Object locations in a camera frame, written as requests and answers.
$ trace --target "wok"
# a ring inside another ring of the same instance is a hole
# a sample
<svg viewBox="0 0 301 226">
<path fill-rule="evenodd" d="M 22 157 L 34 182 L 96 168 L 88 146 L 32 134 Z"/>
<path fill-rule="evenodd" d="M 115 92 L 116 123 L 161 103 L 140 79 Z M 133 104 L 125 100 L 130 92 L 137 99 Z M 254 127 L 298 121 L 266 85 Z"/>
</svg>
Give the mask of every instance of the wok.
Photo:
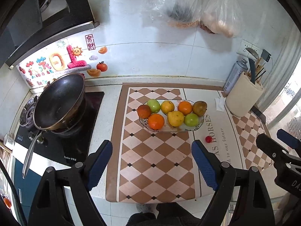
<svg viewBox="0 0 301 226">
<path fill-rule="evenodd" d="M 39 132 L 26 153 L 22 169 L 23 178 L 27 175 L 38 138 L 44 131 L 67 128 L 84 97 L 85 79 L 80 73 L 64 75 L 44 90 L 33 111 L 33 122 Z"/>
</svg>

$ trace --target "cloud sticker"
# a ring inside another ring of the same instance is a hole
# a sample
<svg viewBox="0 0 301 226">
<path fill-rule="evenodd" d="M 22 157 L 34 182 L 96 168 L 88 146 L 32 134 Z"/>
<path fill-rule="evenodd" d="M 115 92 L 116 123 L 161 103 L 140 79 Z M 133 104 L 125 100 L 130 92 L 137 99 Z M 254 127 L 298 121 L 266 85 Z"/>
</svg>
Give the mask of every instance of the cloud sticker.
<svg viewBox="0 0 301 226">
<path fill-rule="evenodd" d="M 97 56 L 95 56 L 95 55 L 92 55 L 90 58 L 89 58 L 90 60 L 97 60 L 98 59 L 98 57 Z"/>
</svg>

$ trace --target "green apple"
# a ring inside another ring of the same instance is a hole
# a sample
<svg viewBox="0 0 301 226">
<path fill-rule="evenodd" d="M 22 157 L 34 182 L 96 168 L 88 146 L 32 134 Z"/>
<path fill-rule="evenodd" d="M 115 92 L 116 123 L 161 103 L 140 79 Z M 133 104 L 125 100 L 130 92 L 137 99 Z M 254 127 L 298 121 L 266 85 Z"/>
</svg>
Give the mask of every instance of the green apple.
<svg viewBox="0 0 301 226">
<path fill-rule="evenodd" d="M 159 102 L 155 99 L 150 99 L 146 103 L 146 105 L 148 105 L 150 107 L 150 110 L 152 111 L 152 113 L 158 113 L 161 109 Z"/>
<path fill-rule="evenodd" d="M 199 117 L 196 114 L 190 113 L 185 116 L 184 123 L 188 127 L 194 127 L 199 124 Z"/>
</svg>

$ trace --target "gas stove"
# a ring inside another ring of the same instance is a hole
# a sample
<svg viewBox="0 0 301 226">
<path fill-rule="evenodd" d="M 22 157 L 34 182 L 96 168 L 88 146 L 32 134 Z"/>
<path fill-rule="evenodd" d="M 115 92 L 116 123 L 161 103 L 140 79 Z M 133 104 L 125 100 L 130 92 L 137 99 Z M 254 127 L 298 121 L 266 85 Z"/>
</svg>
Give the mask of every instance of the gas stove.
<svg viewBox="0 0 301 226">
<path fill-rule="evenodd" d="M 90 141 L 104 92 L 85 93 L 85 104 L 82 107 L 80 120 L 70 130 L 59 130 L 56 133 L 47 131 L 42 134 L 34 147 L 34 152 L 58 163 L 72 166 L 84 162 L 88 156 Z M 37 99 L 31 99 L 24 107 L 24 120 L 15 138 L 16 143 L 29 148 L 31 140 L 39 130 L 28 122 L 32 116 L 32 106 Z"/>
</svg>

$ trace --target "knife block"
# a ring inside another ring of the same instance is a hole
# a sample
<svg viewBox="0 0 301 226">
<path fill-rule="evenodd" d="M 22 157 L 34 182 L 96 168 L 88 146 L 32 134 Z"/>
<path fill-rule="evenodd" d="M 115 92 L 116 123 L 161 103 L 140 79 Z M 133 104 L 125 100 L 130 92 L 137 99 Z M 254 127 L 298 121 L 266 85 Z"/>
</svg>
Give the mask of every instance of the knife block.
<svg viewBox="0 0 301 226">
<path fill-rule="evenodd" d="M 246 73 L 243 73 L 227 96 L 226 105 L 232 114 L 243 117 L 257 102 L 262 93 L 262 85 L 258 83 L 254 85 Z"/>
</svg>

